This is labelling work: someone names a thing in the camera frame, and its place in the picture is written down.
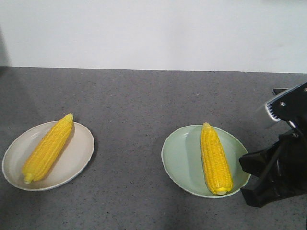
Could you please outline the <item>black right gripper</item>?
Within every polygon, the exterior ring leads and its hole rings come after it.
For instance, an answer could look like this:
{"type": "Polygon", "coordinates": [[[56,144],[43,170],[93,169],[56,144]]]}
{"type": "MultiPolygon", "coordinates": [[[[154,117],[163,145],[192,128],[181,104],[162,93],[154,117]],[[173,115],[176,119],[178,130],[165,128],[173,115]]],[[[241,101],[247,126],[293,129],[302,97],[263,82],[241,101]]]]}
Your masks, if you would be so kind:
{"type": "Polygon", "coordinates": [[[277,93],[268,102],[274,122],[285,121],[291,130],[279,136],[278,143],[239,158],[243,171],[260,177],[271,158],[273,180],[257,181],[242,187],[247,205],[264,205],[307,192],[307,84],[277,93]]]}

